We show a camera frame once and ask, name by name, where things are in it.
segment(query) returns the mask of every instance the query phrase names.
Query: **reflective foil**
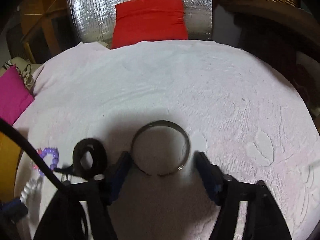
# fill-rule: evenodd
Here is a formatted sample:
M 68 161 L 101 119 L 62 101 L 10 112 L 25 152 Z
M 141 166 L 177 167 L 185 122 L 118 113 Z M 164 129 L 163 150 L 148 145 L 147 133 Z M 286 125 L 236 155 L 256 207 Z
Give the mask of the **reflective foil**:
M 111 43 L 116 22 L 115 5 L 129 0 L 68 0 L 71 17 L 83 42 Z M 190 39 L 210 40 L 212 0 L 183 0 L 184 20 Z

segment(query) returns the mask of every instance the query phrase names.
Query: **bolt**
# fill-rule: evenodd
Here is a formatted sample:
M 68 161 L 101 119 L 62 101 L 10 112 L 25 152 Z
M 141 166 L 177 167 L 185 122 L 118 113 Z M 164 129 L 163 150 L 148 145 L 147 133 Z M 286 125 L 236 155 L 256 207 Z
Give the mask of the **bolt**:
M 229 174 L 226 174 L 226 175 L 223 175 L 223 178 L 227 181 L 232 181 L 233 180 L 233 177 Z
M 259 185 L 259 186 L 261 186 L 261 187 L 265 187 L 265 186 L 266 186 L 266 184 L 264 183 L 263 180 L 258 180 L 258 181 L 257 181 L 257 185 Z
M 103 174 L 97 174 L 93 177 L 94 180 L 102 180 L 104 179 L 104 175 Z

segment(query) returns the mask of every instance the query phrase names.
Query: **yellow object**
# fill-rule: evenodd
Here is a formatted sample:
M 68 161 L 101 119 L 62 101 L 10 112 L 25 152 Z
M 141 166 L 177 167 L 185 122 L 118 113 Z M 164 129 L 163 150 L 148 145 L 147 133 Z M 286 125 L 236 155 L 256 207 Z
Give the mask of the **yellow object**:
M 14 182 L 21 148 L 3 133 L 0 133 L 0 199 L 13 199 Z

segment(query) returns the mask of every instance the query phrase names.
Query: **black hose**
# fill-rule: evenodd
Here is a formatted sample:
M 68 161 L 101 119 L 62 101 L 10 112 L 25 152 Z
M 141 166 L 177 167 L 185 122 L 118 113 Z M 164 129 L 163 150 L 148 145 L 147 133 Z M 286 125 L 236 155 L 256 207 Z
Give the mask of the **black hose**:
M 44 175 L 51 181 L 55 187 L 66 196 L 70 196 L 70 192 L 66 186 L 64 186 L 58 178 L 49 169 L 44 160 L 38 155 L 33 146 L 25 139 L 15 128 L 9 125 L 0 117 L 0 132 L 14 141 L 26 154 L 35 162 Z

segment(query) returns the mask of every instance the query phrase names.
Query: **purple bead necklace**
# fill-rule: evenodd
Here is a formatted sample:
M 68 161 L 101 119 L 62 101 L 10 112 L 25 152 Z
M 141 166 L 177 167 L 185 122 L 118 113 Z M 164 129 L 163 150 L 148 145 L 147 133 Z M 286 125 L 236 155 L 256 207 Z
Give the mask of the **purple bead necklace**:
M 44 148 L 43 150 L 37 149 L 37 152 L 42 159 L 44 159 L 47 156 L 47 154 L 52 154 L 53 159 L 52 159 L 52 163 L 50 165 L 50 169 L 53 171 L 53 169 L 55 167 L 57 167 L 57 164 L 59 162 L 59 152 L 58 152 L 57 148 Z M 39 168 L 38 168 L 38 171 L 39 171 L 40 176 L 44 175 L 43 172 Z

